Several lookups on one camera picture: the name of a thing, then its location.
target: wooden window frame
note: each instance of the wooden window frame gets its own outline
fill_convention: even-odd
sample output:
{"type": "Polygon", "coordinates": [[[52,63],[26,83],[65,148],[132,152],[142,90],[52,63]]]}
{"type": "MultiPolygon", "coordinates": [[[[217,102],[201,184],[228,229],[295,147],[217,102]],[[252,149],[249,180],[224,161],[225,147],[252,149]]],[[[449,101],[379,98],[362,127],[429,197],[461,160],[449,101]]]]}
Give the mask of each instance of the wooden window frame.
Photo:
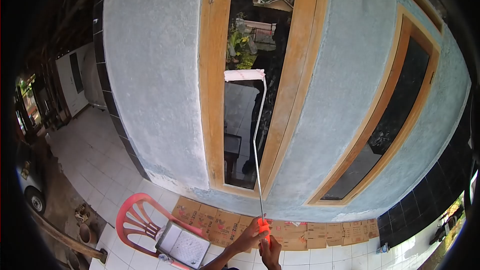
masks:
{"type": "MultiPolygon", "coordinates": [[[[199,87],[201,122],[210,187],[259,198],[255,189],[225,184],[224,76],[231,0],[201,0],[199,87]]],[[[272,189],[297,126],[320,48],[328,0],[295,0],[280,85],[260,165],[262,198],[272,189]]]]}
{"type": "Polygon", "coordinates": [[[304,205],[307,206],[345,206],[357,197],[370,183],[380,174],[388,165],[395,154],[399,151],[415,123],[420,116],[423,106],[427,101],[435,71],[440,57],[440,46],[437,44],[429,31],[415,18],[403,5],[397,5],[397,18],[395,23],[395,33],[393,43],[387,59],[385,71],[380,84],[375,92],[372,104],[370,105],[366,117],[363,119],[354,138],[334,165],[333,169],[307,199],[304,205]],[[370,135],[377,126],[380,118],[390,101],[395,86],[397,84],[400,72],[403,67],[409,39],[412,37],[429,54],[429,62],[425,77],[423,79],[417,99],[408,114],[405,123],[400,129],[398,135],[393,140],[390,147],[367,173],[367,175],[341,200],[322,200],[321,198],[332,188],[339,178],[350,167],[352,162],[358,156],[362,148],[367,143],[370,135]]]}
{"type": "Polygon", "coordinates": [[[427,16],[440,34],[443,34],[443,20],[429,0],[411,0],[427,16]]]}

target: paint tray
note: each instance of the paint tray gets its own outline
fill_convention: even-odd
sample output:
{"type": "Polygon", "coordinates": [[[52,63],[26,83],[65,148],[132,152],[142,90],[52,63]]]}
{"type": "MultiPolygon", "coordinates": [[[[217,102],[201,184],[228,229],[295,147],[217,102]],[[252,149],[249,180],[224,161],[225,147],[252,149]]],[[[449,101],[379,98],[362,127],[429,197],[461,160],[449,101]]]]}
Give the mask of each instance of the paint tray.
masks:
{"type": "Polygon", "coordinates": [[[210,241],[169,221],[155,245],[161,253],[192,269],[199,269],[210,241]]]}

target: car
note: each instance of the car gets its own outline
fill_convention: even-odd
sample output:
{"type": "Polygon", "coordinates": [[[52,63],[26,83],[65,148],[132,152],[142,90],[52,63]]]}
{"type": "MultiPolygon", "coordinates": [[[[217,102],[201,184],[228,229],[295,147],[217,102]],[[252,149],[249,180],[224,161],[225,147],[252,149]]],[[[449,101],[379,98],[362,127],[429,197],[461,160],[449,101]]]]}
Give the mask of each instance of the car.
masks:
{"type": "Polygon", "coordinates": [[[27,203],[34,211],[43,215],[46,208],[43,167],[39,164],[33,149],[24,141],[18,142],[15,167],[27,203]]]}

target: ventilation opening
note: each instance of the ventilation opening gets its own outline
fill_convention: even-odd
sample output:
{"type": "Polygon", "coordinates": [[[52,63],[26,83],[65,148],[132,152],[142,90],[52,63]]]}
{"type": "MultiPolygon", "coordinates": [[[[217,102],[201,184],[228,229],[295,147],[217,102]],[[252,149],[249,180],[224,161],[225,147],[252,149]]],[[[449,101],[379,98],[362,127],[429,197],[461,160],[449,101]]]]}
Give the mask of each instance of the ventilation opening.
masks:
{"type": "Polygon", "coordinates": [[[442,18],[438,15],[435,8],[430,5],[428,0],[413,0],[420,9],[427,15],[427,17],[432,21],[435,27],[440,33],[442,33],[442,18]]]}

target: paint roller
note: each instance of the paint roller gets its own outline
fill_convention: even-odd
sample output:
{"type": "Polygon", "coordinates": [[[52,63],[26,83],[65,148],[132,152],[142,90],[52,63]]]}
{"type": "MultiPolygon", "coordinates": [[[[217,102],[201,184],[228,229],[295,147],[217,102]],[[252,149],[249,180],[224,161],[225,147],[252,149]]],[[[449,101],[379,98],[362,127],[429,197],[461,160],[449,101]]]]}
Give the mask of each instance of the paint roller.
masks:
{"type": "Polygon", "coordinates": [[[253,134],[253,152],[255,155],[255,167],[257,170],[257,184],[258,184],[258,193],[260,197],[260,209],[261,209],[261,219],[258,219],[259,231],[261,234],[264,231],[268,231],[267,239],[268,244],[270,244],[270,228],[268,227],[268,222],[264,217],[264,204],[262,201],[262,186],[260,184],[260,170],[258,168],[258,156],[257,156],[257,132],[260,125],[260,117],[262,115],[262,110],[264,108],[265,97],[267,95],[267,82],[265,81],[265,70],[264,69],[246,69],[246,70],[226,70],[224,72],[225,81],[256,81],[261,80],[263,82],[263,97],[261,98],[260,111],[258,112],[257,124],[255,126],[255,133],[253,134]]]}

